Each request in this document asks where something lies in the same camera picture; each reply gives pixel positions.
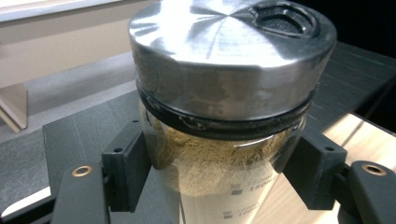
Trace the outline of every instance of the glass jar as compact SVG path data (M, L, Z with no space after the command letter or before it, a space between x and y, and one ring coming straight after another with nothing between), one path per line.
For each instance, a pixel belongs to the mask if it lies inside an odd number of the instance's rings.
M286 165L336 42L273 0L160 1L129 23L149 155L175 223L250 223Z
M174 223L250 223L294 149L300 121L250 140L217 140L169 127L140 103L148 152Z

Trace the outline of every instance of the brown granules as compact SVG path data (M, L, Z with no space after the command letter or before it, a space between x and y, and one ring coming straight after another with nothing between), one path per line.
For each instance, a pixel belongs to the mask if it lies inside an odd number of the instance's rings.
M155 160L163 183L193 197L228 192L231 186L272 174L268 159L281 148L290 133L286 130L262 140L220 141L172 128L161 131L164 142Z

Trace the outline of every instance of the black rubber gasket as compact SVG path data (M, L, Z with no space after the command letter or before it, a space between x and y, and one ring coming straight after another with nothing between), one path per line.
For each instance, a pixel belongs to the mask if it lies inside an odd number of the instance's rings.
M218 120L203 119L181 113L158 102L147 94L137 82L140 100L146 109L164 124L191 135L219 140L251 140L280 133L298 125L311 105L311 97L297 108L269 119Z

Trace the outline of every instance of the stainless steel lid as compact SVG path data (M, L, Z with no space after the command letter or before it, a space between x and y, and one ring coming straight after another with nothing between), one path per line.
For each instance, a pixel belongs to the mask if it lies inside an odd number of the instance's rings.
M285 1L165 0L129 31L146 94L219 120L267 119L306 102L336 41L328 19Z

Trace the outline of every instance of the screw hole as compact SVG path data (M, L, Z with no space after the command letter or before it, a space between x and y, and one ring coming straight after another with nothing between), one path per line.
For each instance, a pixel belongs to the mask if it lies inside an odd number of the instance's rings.
M91 166L80 166L72 172L72 175L75 177L80 177L89 174L91 171Z
M375 165L371 165L371 164L364 164L362 166L363 170L365 170L366 172L372 174L372 175L386 175L387 172L382 169L381 167L375 166Z
M333 147L325 147L324 149L326 149L328 151L335 151L335 149Z

